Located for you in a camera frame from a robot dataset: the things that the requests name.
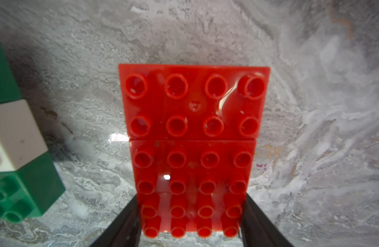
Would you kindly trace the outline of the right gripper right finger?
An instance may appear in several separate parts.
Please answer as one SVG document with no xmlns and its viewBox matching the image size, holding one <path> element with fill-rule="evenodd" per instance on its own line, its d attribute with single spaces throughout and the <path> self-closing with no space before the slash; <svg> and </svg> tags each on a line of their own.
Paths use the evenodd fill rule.
<svg viewBox="0 0 379 247">
<path fill-rule="evenodd" d="M 293 247 L 249 194 L 243 207 L 241 233 L 244 247 Z"/>
</svg>

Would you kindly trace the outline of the white brick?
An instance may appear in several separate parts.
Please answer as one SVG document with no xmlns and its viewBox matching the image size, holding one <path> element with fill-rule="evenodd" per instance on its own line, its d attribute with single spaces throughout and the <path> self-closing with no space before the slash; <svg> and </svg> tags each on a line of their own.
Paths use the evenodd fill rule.
<svg viewBox="0 0 379 247">
<path fill-rule="evenodd" d="M 0 104 L 0 172 L 16 171 L 47 151 L 27 101 Z"/>
</svg>

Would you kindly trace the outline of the green brick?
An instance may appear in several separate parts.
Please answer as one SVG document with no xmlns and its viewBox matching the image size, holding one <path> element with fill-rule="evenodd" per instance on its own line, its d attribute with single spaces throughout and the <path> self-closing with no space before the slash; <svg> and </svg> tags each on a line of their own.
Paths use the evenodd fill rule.
<svg viewBox="0 0 379 247">
<path fill-rule="evenodd" d="M 21 99 L 19 87 L 0 45 L 0 104 Z"/>
<path fill-rule="evenodd" d="M 0 172 L 0 220 L 19 223 L 43 216 L 64 191 L 49 152 L 17 171 Z"/>
</svg>

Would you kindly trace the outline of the red brick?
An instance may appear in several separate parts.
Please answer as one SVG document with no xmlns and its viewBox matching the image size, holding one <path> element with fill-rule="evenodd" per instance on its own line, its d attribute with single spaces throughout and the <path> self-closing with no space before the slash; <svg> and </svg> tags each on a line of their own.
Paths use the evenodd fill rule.
<svg viewBox="0 0 379 247">
<path fill-rule="evenodd" d="M 149 238 L 163 232 L 174 238 L 182 238 L 190 232 L 208 238 L 214 232 L 223 232 L 232 238 L 239 233 L 245 199 L 244 193 L 230 192 L 137 195 L 142 230 Z"/>
<path fill-rule="evenodd" d="M 258 66 L 120 64 L 133 140 L 257 139 L 271 69 Z"/>
<path fill-rule="evenodd" d="M 131 140 L 138 193 L 204 195 L 247 190 L 255 140 Z"/>
</svg>

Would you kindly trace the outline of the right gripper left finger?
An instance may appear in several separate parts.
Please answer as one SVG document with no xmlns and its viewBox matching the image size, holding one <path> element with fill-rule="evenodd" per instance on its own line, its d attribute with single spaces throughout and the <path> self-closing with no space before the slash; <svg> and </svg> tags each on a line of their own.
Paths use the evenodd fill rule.
<svg viewBox="0 0 379 247">
<path fill-rule="evenodd" d="M 138 247 L 141 232 L 141 215 L 134 196 L 91 247 Z"/>
</svg>

